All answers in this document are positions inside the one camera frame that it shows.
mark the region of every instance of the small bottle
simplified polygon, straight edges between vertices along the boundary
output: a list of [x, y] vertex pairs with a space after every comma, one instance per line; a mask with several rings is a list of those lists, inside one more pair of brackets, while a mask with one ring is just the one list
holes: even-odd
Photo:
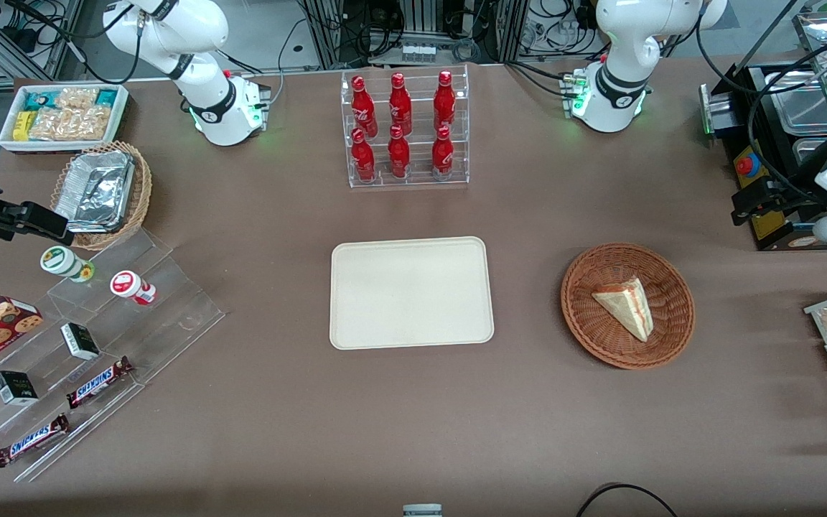
[[375, 138], [378, 134], [378, 122], [375, 121], [375, 103], [372, 102], [372, 96], [365, 91], [365, 81], [359, 75], [356, 75], [350, 84], [353, 85], [353, 118], [365, 131], [365, 136]]
[[353, 138], [350, 153], [353, 154], [353, 164], [359, 181], [371, 183], [375, 181], [375, 154], [372, 153], [372, 146], [365, 141], [365, 134], [359, 128], [353, 128], [350, 136]]
[[111, 280], [111, 292], [120, 298], [129, 298], [137, 304], [148, 305], [155, 301], [154, 285], [144, 281], [132, 271], [121, 271]]
[[398, 180], [406, 179], [411, 170], [411, 147], [407, 144], [404, 131], [398, 124], [391, 127], [388, 156], [391, 156], [391, 174]]
[[76, 284], [95, 276], [95, 265], [72, 252], [66, 246], [50, 246], [40, 256], [40, 268], [48, 274], [71, 279]]
[[391, 124], [397, 124], [403, 130], [404, 136], [414, 130], [414, 110], [411, 107], [411, 94], [404, 86], [404, 74], [391, 75], [391, 98], [388, 99], [391, 108]]
[[433, 97], [433, 125], [439, 131], [443, 125], [451, 127], [455, 121], [455, 90], [452, 89], [452, 73], [439, 72], [439, 88]]
[[449, 127], [443, 126], [436, 131], [433, 143], [433, 177], [436, 181], [445, 181], [452, 174], [452, 153], [455, 146], [449, 140]]

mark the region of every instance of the small black and white box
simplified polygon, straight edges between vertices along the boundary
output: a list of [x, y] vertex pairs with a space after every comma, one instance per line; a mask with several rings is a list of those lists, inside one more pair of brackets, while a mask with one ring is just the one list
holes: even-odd
[[8, 370], [0, 372], [0, 397], [11, 406], [30, 406], [37, 402], [37, 392], [27, 374]]
[[82, 360], [92, 360], [101, 353], [87, 328], [78, 323], [67, 323], [60, 330], [62, 330], [62, 339], [65, 340], [69, 353], [73, 356]]

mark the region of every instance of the sandwich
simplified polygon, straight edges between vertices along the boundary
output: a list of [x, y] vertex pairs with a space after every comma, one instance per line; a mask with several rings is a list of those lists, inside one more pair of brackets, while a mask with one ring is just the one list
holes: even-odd
[[592, 294], [595, 301], [613, 315], [638, 340], [646, 341], [653, 331], [653, 315], [640, 279], [603, 285]]

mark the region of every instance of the acrylic bottle rack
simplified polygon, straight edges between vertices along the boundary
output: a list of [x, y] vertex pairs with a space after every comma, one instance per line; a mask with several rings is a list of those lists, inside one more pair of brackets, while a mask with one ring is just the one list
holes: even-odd
[[[433, 143], [436, 141], [436, 128], [433, 125], [433, 97], [439, 86], [439, 72], [449, 70], [452, 73], [452, 89], [455, 90], [455, 121], [450, 126], [450, 140], [455, 146], [452, 155], [452, 170], [448, 180], [438, 181], [433, 177]], [[444, 185], [465, 184], [470, 180], [469, 160], [469, 85], [466, 66], [447, 67], [411, 67], [404, 68], [404, 83], [411, 95], [413, 107], [413, 132], [407, 135], [411, 150], [410, 174], [404, 180], [391, 174], [391, 161], [388, 159], [388, 130], [391, 127], [391, 112], [388, 111], [388, 99], [391, 97], [391, 78], [376, 70], [355, 70], [344, 72], [341, 77], [341, 112], [344, 118], [344, 145], [347, 148], [347, 170], [351, 187], [442, 187]], [[378, 134], [368, 139], [375, 153], [375, 181], [363, 183], [355, 172], [353, 156], [350, 153], [353, 141], [350, 132], [355, 128], [353, 118], [353, 89], [350, 79], [361, 75], [365, 79], [365, 89], [375, 102], [375, 118], [378, 122]]]
[[[71, 432], [49, 439], [1, 468], [4, 477], [32, 481], [60, 459], [224, 317], [223, 311], [181, 271], [171, 249], [140, 230], [91, 259], [95, 278], [85, 284], [63, 279], [36, 302], [44, 321], [29, 336], [0, 353], [0, 370], [26, 373], [39, 400], [7, 406], [0, 399], [0, 448], [50, 423], [60, 413]], [[117, 271], [130, 269], [157, 288], [148, 305], [111, 294]], [[60, 327], [78, 323], [91, 331], [101, 354], [80, 360], [69, 354]], [[66, 394], [127, 356], [135, 370], [121, 376], [94, 399], [69, 409]]]

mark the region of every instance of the white bottle with green label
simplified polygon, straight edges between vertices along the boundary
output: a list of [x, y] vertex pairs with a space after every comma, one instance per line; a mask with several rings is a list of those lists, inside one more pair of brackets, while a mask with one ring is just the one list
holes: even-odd
[[48, 274], [71, 279], [71, 281], [89, 281], [95, 276], [95, 265], [84, 258], [78, 258], [66, 246], [53, 246], [40, 256], [40, 268]]

